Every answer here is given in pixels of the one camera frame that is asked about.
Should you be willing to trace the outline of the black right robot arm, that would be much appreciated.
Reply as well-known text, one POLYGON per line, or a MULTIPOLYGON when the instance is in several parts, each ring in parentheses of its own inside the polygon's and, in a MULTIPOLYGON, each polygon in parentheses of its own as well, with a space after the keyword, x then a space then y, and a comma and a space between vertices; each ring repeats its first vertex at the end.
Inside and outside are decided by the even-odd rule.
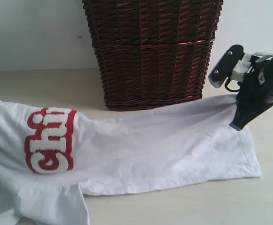
POLYGON ((273 106, 273 57, 255 62, 253 69, 238 84, 237 108, 230 127, 240 131, 273 106))

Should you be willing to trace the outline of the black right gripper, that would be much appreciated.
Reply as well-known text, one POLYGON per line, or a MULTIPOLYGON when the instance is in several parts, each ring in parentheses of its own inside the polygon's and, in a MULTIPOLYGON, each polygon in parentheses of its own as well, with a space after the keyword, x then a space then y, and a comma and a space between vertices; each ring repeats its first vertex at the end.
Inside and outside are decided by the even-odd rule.
POLYGON ((241 131, 250 121, 273 106, 263 99, 260 94, 260 83, 257 72, 251 72, 244 77, 239 94, 237 95, 237 109, 229 126, 241 131))

